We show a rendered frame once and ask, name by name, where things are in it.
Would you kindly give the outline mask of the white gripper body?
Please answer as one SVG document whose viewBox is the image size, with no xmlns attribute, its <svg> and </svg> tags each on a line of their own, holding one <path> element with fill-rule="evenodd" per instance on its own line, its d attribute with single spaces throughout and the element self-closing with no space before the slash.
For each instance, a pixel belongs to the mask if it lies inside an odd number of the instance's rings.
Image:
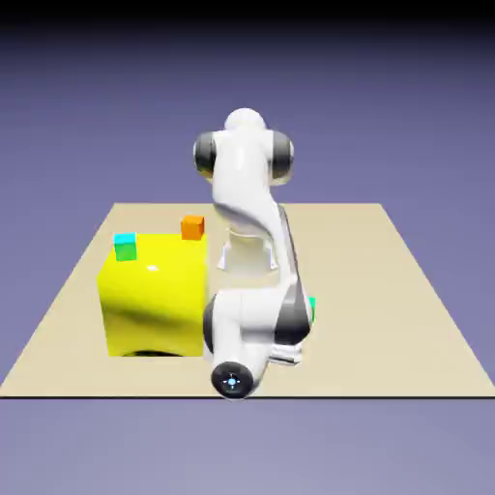
<svg viewBox="0 0 495 495">
<path fill-rule="evenodd" d="M 297 365 L 303 359 L 303 344 L 295 345 L 274 344 L 269 356 L 273 364 Z"/>
</svg>

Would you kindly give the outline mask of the small orange cube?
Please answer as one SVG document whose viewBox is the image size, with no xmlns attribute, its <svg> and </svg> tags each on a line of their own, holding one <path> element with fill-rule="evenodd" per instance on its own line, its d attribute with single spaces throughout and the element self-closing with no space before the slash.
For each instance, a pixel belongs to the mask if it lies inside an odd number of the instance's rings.
<svg viewBox="0 0 495 495">
<path fill-rule="evenodd" d="M 202 216 L 184 216 L 181 220 L 181 237 L 185 241 L 200 241 L 205 231 L 205 219 Z"/>
</svg>

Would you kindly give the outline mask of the small turquoise cube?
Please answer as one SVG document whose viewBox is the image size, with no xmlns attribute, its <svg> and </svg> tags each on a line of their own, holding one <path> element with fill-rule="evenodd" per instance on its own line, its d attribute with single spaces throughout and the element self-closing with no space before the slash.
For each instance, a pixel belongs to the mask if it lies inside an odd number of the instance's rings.
<svg viewBox="0 0 495 495">
<path fill-rule="evenodd" d="M 118 262 L 137 259 L 136 233 L 116 233 L 113 236 L 115 258 Z"/>
</svg>

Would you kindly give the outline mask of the large yellow box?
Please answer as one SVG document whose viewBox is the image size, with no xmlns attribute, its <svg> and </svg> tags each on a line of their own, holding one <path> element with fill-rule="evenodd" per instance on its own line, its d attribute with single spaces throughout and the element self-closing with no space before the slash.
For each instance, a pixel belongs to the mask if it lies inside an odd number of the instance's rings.
<svg viewBox="0 0 495 495">
<path fill-rule="evenodd" d="M 112 246 L 97 277 L 108 355 L 202 356 L 207 238 L 136 237 L 137 259 L 118 262 Z"/>
</svg>

